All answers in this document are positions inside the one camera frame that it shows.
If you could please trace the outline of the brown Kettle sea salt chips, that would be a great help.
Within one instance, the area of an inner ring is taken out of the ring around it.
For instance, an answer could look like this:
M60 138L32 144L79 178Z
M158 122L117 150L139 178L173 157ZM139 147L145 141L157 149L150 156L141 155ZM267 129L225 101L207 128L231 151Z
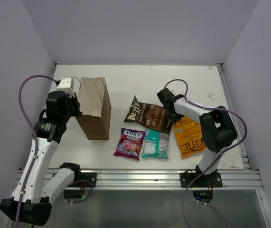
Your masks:
M167 115L168 113L164 107L139 102L134 96L124 122L138 123L146 128L170 134L172 122L168 120Z

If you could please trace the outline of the brown paper bag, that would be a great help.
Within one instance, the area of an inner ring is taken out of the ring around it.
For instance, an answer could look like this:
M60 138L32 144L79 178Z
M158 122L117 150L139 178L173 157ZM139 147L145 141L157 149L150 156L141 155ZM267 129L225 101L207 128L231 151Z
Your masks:
M109 140L111 101L104 77L80 79L78 92L81 115L76 117L88 140Z

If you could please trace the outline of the orange Kettle chips bag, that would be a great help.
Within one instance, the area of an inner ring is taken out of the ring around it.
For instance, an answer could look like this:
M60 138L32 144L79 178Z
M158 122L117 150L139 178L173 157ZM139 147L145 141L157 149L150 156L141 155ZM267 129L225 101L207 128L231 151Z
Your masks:
M182 159L203 152L206 149L201 126L192 118L184 116L179 121L176 121L174 131Z

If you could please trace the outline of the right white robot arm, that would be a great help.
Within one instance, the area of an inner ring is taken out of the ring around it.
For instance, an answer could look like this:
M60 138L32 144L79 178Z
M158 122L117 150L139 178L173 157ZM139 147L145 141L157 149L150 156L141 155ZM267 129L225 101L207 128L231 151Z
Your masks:
M217 171L219 156L238 137L228 110L223 106L208 108L191 103L184 95L174 95L168 88L160 90L157 97L167 111L169 121L176 123L187 116L200 124L206 150L196 166L195 181L199 186L206 186L212 180L211 174Z

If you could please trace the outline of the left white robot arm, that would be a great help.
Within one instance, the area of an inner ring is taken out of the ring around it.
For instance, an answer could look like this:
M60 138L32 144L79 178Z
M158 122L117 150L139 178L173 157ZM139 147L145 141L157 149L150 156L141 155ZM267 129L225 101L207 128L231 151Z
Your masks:
M65 187L78 186L82 181L80 166L64 162L51 181L44 185L51 158L56 151L66 124L81 114L76 94L53 91L46 99L46 109L35 124L36 138L22 177L12 195L2 199L0 210L11 220L43 226L48 221L52 205Z

